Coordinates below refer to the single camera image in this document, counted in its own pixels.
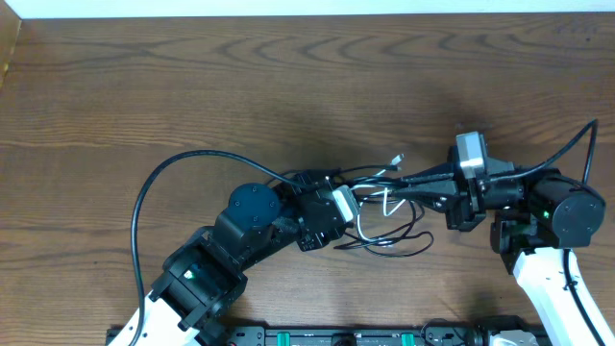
white wall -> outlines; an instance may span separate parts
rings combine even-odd
[[[615,0],[5,0],[23,19],[464,12],[613,12]]]

wooden edge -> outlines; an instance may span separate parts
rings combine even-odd
[[[0,88],[9,71],[9,62],[15,50],[21,18],[15,14],[4,0],[0,0]]]

robotic arm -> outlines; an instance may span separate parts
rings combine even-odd
[[[590,128],[582,182],[549,167]],[[150,175],[135,204],[132,241],[139,310],[112,345],[217,345],[220,340],[214,322],[243,293],[248,280],[243,271],[293,242],[302,251],[312,251],[349,235],[346,230],[354,226],[361,202],[367,200],[357,195],[357,189],[370,184],[386,187],[392,199],[444,213],[451,230],[470,232],[484,220],[487,210],[495,210],[492,248],[536,306],[552,344],[615,344],[570,250],[589,245],[604,217],[604,199],[586,184],[596,128],[594,120],[559,153],[530,169],[489,158],[479,133],[460,135],[446,163],[398,179],[376,175],[345,180],[340,169],[305,170],[289,179],[238,155],[218,151],[170,158]],[[169,164],[204,155],[243,161],[281,183],[273,188],[263,184],[238,187],[214,225],[199,229],[164,262],[163,274],[144,297],[136,224],[145,193]],[[353,238],[358,247],[366,249],[393,243],[380,237]],[[156,338],[148,338],[152,333]],[[498,335],[486,334],[473,342],[505,345],[497,343],[503,342]]]

wooden table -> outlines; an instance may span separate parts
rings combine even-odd
[[[601,120],[592,186],[608,203],[583,277],[615,324],[615,14],[31,20],[0,91],[0,344],[102,344],[135,312],[129,221],[167,157],[228,150],[275,170],[442,162],[483,131],[531,165]],[[561,159],[579,177],[587,138]],[[144,204],[146,286],[233,189],[240,163],[171,166]],[[408,219],[366,212],[370,234]],[[538,318],[489,247],[489,223],[412,259],[289,246],[250,269],[230,315],[270,325],[412,325]],[[418,248],[423,243],[406,247]]]

green light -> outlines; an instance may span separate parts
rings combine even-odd
[[[192,278],[194,278],[194,274],[190,271],[190,269],[188,269],[185,271],[184,277],[188,280],[192,280]]]

